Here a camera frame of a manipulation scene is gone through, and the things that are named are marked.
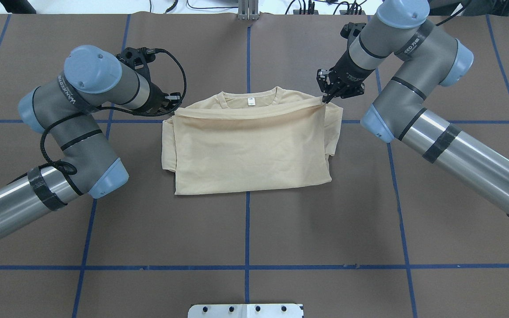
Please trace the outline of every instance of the white bracket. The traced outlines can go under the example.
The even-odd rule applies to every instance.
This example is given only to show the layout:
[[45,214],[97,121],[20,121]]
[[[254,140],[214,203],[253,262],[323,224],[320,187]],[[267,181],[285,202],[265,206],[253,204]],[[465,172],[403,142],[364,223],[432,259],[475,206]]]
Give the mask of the white bracket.
[[304,318],[302,304],[194,305],[188,318]]
[[258,0],[239,0],[239,20],[258,20]]

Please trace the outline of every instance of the folded shirt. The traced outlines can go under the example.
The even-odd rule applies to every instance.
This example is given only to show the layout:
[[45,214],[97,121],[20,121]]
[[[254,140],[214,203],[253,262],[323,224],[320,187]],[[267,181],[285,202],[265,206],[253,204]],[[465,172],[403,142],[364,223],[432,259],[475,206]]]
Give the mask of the folded shirt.
[[221,92],[163,121],[162,169],[176,173],[176,195],[327,183],[342,114],[321,97],[280,87]]

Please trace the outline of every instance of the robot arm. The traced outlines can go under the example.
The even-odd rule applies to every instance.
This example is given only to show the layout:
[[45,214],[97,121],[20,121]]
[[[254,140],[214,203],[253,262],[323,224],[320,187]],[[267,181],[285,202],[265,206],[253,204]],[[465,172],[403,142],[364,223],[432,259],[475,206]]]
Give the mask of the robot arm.
[[456,83],[473,62],[459,40],[426,20],[428,14],[426,0],[386,0],[366,27],[345,26],[347,51],[317,74],[323,102],[361,95],[362,81],[394,53],[404,63],[361,125],[386,143],[398,138],[509,216],[509,160],[423,106],[437,85]]
[[95,46],[79,46],[65,60],[58,78],[21,99],[22,120],[43,137],[50,133],[65,156],[55,162],[43,151],[49,167],[34,167],[0,189],[0,238],[85,193],[97,199],[128,181],[121,159],[91,113],[108,109],[99,106],[107,101],[136,115],[174,111],[180,94],[164,93],[150,81],[147,63],[160,52],[166,53],[126,48],[113,56]]

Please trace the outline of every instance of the blue joint cap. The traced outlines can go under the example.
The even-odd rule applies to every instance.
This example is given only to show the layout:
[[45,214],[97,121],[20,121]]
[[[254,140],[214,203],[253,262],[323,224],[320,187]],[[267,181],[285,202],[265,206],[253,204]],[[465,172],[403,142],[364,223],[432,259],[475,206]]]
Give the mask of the blue joint cap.
[[427,0],[386,0],[376,10],[376,16],[392,28],[411,29],[428,18],[429,3]]
[[447,74],[447,77],[439,83],[441,86],[451,86],[457,83],[457,81],[459,81],[468,72],[472,66],[472,62],[475,60],[475,56],[469,49],[467,49],[466,46],[461,44],[459,40],[457,40],[457,44],[455,62],[453,63],[449,74]]
[[394,139],[394,135],[386,123],[384,123],[384,120],[380,117],[374,105],[370,105],[368,111],[366,111],[366,114],[362,117],[361,126],[385,143],[390,143],[390,141]]
[[21,98],[18,106],[19,115],[21,116],[22,121],[29,125],[32,130],[37,133],[44,133],[44,128],[42,128],[42,125],[38,122],[37,117],[34,115],[33,98],[36,90],[36,88],[33,89],[30,93],[25,95],[25,97]]
[[125,170],[121,158],[117,158],[87,193],[92,198],[99,199],[118,189],[128,180],[129,173]]
[[119,80],[123,69],[113,54],[93,45],[73,49],[64,62],[64,75],[77,90],[88,94],[109,91]]

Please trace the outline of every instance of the shirt sleeve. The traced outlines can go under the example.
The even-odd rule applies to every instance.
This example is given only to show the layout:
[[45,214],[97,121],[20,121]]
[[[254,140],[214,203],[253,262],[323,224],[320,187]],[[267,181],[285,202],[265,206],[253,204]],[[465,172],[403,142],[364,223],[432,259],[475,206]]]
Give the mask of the shirt sleeve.
[[339,134],[341,133],[341,119],[343,117],[343,109],[333,103],[328,103],[325,106],[325,121],[323,126],[325,128],[325,155],[335,155],[337,148],[337,141],[339,141]]
[[170,117],[162,122],[162,169],[176,172],[176,141],[174,124]]

